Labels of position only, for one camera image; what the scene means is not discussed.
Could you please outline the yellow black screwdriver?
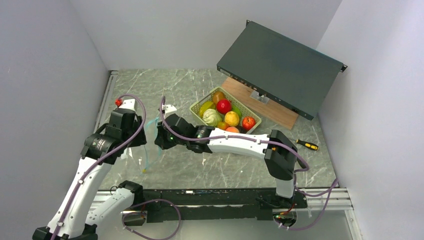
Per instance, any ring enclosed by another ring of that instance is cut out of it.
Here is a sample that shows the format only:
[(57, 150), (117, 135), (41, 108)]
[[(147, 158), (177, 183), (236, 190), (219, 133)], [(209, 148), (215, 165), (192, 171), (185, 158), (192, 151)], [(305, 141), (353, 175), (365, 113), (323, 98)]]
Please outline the yellow black screwdriver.
[(304, 140), (300, 140), (300, 139), (293, 139), (293, 141), (298, 144), (301, 145), (309, 150), (312, 151), (318, 151), (319, 150), (319, 146), (315, 143), (312, 142), (308, 142), (308, 141), (304, 141)]

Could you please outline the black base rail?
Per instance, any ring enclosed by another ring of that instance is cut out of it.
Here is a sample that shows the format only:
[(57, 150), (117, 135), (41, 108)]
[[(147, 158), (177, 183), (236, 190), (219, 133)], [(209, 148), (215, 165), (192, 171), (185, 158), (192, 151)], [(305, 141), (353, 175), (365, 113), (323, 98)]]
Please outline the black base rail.
[(306, 197), (277, 195), (275, 188), (144, 189), (127, 210), (146, 214), (147, 223), (181, 220), (256, 219), (306, 209)]

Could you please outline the red apple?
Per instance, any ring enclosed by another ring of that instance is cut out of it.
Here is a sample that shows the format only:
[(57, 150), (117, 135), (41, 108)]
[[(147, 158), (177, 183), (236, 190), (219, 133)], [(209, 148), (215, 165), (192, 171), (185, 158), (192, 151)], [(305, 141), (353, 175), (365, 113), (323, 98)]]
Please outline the red apple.
[(256, 120), (251, 116), (246, 116), (241, 122), (241, 126), (245, 131), (251, 130), (256, 125)]

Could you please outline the green white cabbage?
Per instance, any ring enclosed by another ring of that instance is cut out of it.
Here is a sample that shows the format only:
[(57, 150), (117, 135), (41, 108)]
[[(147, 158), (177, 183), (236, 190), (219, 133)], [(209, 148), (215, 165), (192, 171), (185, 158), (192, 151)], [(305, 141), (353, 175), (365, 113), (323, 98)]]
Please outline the green white cabbage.
[(217, 127), (218, 123), (222, 121), (222, 117), (217, 110), (210, 108), (203, 113), (202, 120), (208, 126)]

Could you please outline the dark metal rack box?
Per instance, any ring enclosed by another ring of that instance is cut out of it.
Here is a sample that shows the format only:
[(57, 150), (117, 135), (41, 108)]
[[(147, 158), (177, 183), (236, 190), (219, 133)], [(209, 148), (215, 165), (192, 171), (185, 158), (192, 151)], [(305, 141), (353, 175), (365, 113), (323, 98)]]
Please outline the dark metal rack box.
[(248, 20), (216, 68), (299, 116), (313, 120), (336, 77), (348, 66)]

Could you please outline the yellow lemon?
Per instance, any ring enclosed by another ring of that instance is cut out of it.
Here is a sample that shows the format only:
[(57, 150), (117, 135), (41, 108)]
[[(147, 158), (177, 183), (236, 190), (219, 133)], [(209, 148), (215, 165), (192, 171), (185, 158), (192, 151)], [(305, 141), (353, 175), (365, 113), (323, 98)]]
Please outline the yellow lemon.
[(236, 127), (240, 123), (240, 117), (235, 111), (229, 111), (224, 116), (224, 122), (230, 127)]

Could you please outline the wooden board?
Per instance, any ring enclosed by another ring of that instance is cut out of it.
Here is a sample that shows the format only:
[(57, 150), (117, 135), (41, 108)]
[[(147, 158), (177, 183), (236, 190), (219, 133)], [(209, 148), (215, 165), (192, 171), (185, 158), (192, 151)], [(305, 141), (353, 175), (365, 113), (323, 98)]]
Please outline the wooden board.
[(265, 96), (259, 96), (259, 93), (256, 90), (230, 77), (223, 82), (221, 87), (246, 107), (258, 112), (264, 117), (289, 130), (293, 128), (299, 116), (297, 113), (289, 110), (281, 104)]

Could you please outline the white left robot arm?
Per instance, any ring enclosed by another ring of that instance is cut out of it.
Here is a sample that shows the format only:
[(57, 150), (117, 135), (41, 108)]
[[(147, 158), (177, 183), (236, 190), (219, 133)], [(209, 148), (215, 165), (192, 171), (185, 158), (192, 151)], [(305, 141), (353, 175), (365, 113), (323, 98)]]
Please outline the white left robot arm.
[(86, 138), (71, 186), (47, 226), (37, 228), (34, 240), (96, 240), (107, 218), (128, 207), (139, 209), (144, 203), (141, 185), (128, 181), (111, 198), (90, 211), (97, 191), (126, 148), (147, 143), (144, 117), (136, 106), (126, 103), (114, 109), (109, 121)]

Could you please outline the green bell pepper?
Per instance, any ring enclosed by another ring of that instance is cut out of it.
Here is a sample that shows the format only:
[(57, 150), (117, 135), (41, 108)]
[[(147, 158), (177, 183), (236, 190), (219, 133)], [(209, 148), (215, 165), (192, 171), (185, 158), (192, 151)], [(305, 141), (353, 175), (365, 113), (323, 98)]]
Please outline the green bell pepper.
[(242, 118), (242, 113), (241, 113), (240, 109), (237, 106), (233, 106), (231, 110), (233, 112), (235, 112), (240, 119)]

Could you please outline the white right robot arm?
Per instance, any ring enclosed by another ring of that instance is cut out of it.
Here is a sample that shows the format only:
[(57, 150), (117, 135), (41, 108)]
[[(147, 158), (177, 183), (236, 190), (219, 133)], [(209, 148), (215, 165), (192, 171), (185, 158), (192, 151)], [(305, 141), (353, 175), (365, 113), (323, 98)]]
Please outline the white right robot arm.
[(279, 130), (269, 134), (243, 134), (208, 125), (194, 126), (171, 114), (156, 125), (155, 145), (168, 150), (177, 145), (197, 153), (231, 153), (261, 159), (275, 178), (276, 203), (287, 208), (295, 201), (294, 170), (298, 149)]

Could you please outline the clear blue-zip bag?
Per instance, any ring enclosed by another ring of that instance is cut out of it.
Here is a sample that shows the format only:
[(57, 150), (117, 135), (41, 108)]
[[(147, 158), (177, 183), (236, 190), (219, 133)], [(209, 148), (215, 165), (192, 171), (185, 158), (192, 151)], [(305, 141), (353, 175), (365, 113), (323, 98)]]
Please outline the clear blue-zip bag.
[(158, 122), (159, 117), (157, 116), (144, 125), (146, 137), (148, 138), (147, 144), (129, 147), (120, 156), (120, 159), (124, 161), (125, 165), (130, 169), (135, 169), (137, 173), (147, 173), (161, 158), (162, 150), (154, 144), (154, 140), (158, 134)]

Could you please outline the yellow green mango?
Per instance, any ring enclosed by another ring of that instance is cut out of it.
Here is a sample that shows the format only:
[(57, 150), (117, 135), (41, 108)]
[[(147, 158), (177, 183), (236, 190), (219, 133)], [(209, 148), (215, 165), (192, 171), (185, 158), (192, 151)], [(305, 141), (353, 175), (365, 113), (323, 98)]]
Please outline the yellow green mango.
[(215, 108), (216, 108), (216, 106), (215, 106), (213, 101), (206, 101), (199, 108), (198, 115), (199, 115), (200, 118), (203, 118), (206, 110), (215, 109)]

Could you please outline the peach fruit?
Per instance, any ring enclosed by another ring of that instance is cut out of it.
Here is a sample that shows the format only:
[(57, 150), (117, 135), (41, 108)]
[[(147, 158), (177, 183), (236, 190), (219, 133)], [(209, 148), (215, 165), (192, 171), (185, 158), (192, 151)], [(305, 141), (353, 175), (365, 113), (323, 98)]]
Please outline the peach fruit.
[(231, 133), (240, 133), (240, 130), (237, 127), (234, 127), (234, 126), (230, 126), (230, 127), (226, 128), (225, 131), (231, 132)]

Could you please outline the brown kiwi potato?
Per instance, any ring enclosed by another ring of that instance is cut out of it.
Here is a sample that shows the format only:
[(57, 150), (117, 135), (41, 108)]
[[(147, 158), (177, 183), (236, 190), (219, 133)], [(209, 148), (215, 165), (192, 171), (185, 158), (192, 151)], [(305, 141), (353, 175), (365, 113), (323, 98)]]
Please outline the brown kiwi potato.
[(212, 94), (212, 102), (217, 105), (217, 103), (222, 100), (222, 99), (226, 99), (225, 94), (222, 91), (216, 91)]

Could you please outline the pale green plastic basket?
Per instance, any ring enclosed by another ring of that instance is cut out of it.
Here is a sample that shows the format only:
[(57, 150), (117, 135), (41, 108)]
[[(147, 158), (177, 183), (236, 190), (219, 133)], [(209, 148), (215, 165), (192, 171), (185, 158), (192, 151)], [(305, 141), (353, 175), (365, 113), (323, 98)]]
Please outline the pale green plastic basket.
[(225, 130), (225, 126), (240, 128), (251, 134), (262, 122), (253, 111), (221, 87), (216, 87), (190, 106), (193, 116), (203, 125)]

